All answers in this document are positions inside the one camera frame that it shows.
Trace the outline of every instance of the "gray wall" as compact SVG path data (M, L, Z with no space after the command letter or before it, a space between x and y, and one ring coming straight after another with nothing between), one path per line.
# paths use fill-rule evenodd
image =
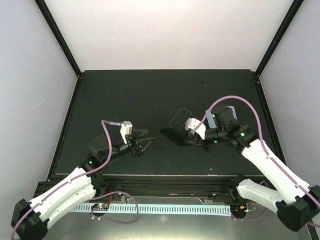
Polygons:
M44 181L76 76L33 0L0 1L0 239Z
M293 0L46 0L81 69L255 70Z
M261 76L287 164L311 185L320 185L319 10L304 1Z

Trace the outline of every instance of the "purple cable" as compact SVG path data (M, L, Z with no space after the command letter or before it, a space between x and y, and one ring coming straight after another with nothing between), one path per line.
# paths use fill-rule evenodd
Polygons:
M269 187L269 186L268 186L268 183L267 183L266 181L264 181L264 180L261 181L259 184L260 184L260 185L261 185L261 184L265 184L265 185L267 186L267 188ZM252 221L256 221L256 220L262 219L262 218L266 215L267 212L268 212L268 209L265 208L264 211L263 211L263 213L262 213L260 216L257 216L257 217L252 218L252 219L236 218L232 213L231 213L231 217L232 217L234 220L239 220L239 221L241 221L241 222L252 222Z
M92 174L92 173L95 173L97 171L99 171L100 169L103 169L107 164L108 162L110 161L111 159L111 155L112 155L112 144L111 144L111 138L110 138L110 135L109 135L109 132L107 130L107 127L105 125L105 123L107 124L110 124L110 125L115 125L115 126L121 126L121 123L120 122L112 122L112 121L106 121L106 120L102 120L101 121L101 124L102 124L102 127L104 129L104 132L105 132L105 135L106 135L106 138L108 140L108 145L109 145L109 153L108 153L108 157L106 159L106 161L99 167L91 170L91 171L88 171L88 172L84 172L82 174L79 174L78 176L75 176L73 178L71 178L70 180L73 181L73 180L76 180L84 175L89 175L89 174ZM47 200L50 196L52 196L52 194L56 193L58 190L60 190L61 188L63 188L65 185L67 185L69 182L66 181L64 182L63 184L61 184L60 186L58 186L56 189L54 189L52 192L50 192L47 196L45 196L41 202L43 203L45 200ZM27 211L20 219L19 221L16 223L16 225L14 226L13 230L12 230L12 233L11 233L11 240L18 240L18 239L15 239L15 232L17 231L18 227L20 226L20 224L22 223L22 221L36 208L38 207L39 205L41 205L40 203L37 203L34 207L32 207L29 211Z
M266 146L264 144L264 140L263 140L263 135L262 135L262 127L261 127L261 122L260 122L260 118L258 116L258 113L256 111L256 109L251 105L251 103L244 99L243 97L240 97L240 96L235 96L235 95L229 95L229 96L224 96L224 97L221 97L219 98L218 100L216 100L208 109L208 111L205 113L205 115L203 116L201 122L198 124L198 126L195 127L195 129L193 130L194 132L201 126L201 124L203 124L208 116L208 114L211 113L211 110L220 102L224 101L224 100L227 100L227 99L238 99L242 102L244 102L245 104L247 104L249 106L249 108L252 110L254 116L255 116L255 119L256 119L256 123L258 125L258 134L259 134L259 140L261 142L261 146L262 146L262 149L264 150L264 152L269 156L269 152L267 151L266 149ZM298 182L292 177L289 175L289 173L286 172L286 170L281 167L279 165L279 163L277 163L277 161L273 158L273 157L269 157L269 159L271 159L271 161L299 188L301 189L319 208L320 208L320 202L318 202L316 200L316 198L314 196L312 196L307 190L305 190L302 186L300 186L298 184Z
M102 196L97 196L97 197L94 197L92 198L91 200L98 200L98 199L102 199L104 197L107 197L107 196L110 196L112 194L123 194L123 195L126 195L127 197L131 198L132 201L134 202L135 206L136 206L136 215L135 215L135 218L131 221L119 221L119 220L115 220L115 219L112 219L112 218L108 218L108 217L97 217L97 216L94 216L94 210L92 209L91 211L91 216L93 218L100 218L100 219L103 219L103 220L108 220L108 221L111 221L111 222L114 222L114 223L117 223L117 224L133 224L135 223L136 221L138 221L139 219L139 206L138 206L138 203L137 201L134 199L133 196L131 196L130 194L126 193L126 192L123 192L123 191L113 191L113 192L109 192L105 195L102 195Z
M313 227L316 227L316 228L320 228L320 225L319 224L315 224L315 223L313 223L313 222L308 222L308 224L310 225L310 226L313 226Z

